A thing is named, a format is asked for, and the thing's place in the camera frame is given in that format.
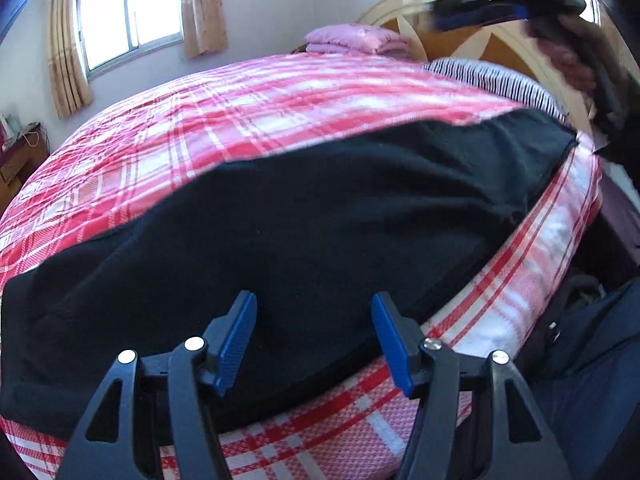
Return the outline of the person right hand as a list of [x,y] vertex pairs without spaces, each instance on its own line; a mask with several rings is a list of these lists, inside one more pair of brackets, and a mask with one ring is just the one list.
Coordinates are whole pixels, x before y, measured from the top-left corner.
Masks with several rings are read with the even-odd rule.
[[[580,38],[584,44],[595,47],[599,58],[604,60],[608,42],[601,29],[583,20],[579,15],[560,15],[562,27]],[[579,92],[591,93],[597,89],[596,75],[590,65],[582,62],[577,52],[562,42],[549,40],[538,32],[540,21],[529,21],[526,25],[529,37],[535,39],[539,50],[548,56],[551,65],[560,72],[565,81]]]

